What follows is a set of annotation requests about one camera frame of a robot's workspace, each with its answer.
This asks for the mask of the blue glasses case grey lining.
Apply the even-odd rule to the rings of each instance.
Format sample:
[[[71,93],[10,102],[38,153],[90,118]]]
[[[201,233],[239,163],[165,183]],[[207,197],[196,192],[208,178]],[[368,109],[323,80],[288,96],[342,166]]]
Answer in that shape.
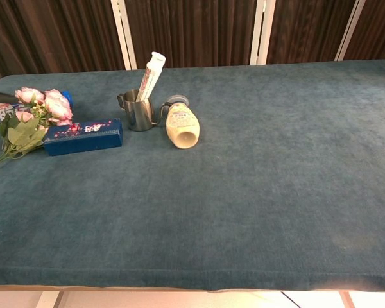
[[[43,145],[50,156],[121,147],[123,126],[118,118],[51,126]]]

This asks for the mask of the pink artificial rose bouquet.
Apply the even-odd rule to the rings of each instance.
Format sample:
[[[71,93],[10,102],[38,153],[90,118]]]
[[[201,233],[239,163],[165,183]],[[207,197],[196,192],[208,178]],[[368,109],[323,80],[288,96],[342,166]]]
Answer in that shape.
[[[23,87],[13,95],[0,92],[0,163],[43,147],[50,127],[72,123],[70,101],[56,89],[41,92]]]

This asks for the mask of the stainless steel milk pitcher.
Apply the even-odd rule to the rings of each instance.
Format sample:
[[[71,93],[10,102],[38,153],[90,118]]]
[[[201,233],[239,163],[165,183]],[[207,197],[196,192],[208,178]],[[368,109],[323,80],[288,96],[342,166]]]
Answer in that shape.
[[[155,111],[151,99],[137,101],[138,89],[132,89],[117,96],[118,104],[125,111],[128,128],[143,132],[159,124],[156,121]]]

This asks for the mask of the white toothpaste tube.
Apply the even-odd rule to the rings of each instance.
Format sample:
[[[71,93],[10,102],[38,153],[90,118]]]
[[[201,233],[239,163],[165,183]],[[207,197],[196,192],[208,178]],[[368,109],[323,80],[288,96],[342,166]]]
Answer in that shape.
[[[151,53],[151,59],[146,64],[146,70],[139,87],[136,101],[144,101],[151,96],[153,89],[160,77],[166,57],[158,52]]]

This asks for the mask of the cream squeeze sauce bottle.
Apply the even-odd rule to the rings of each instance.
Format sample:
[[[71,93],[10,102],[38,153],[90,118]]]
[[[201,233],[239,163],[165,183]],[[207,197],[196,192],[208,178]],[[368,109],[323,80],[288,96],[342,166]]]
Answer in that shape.
[[[192,148],[200,137],[200,123],[189,108],[186,96],[175,94],[166,99],[160,107],[160,119],[167,110],[165,127],[170,141],[180,149]]]

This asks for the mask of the teal velvet tablecloth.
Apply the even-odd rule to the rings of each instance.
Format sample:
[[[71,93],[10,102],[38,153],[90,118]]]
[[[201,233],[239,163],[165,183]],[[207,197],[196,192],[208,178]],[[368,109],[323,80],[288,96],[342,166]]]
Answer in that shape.
[[[0,285],[385,291],[385,60],[166,69],[119,148],[0,164]]]

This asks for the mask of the white partition frame post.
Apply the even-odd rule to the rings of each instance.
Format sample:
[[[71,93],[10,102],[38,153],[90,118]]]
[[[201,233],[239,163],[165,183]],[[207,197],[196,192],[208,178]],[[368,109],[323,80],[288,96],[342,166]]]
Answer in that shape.
[[[355,0],[334,60],[343,61],[366,0]]]
[[[256,0],[249,65],[266,65],[276,0]]]
[[[110,0],[110,2],[114,14],[124,67],[126,70],[136,70],[137,61],[125,0]]]

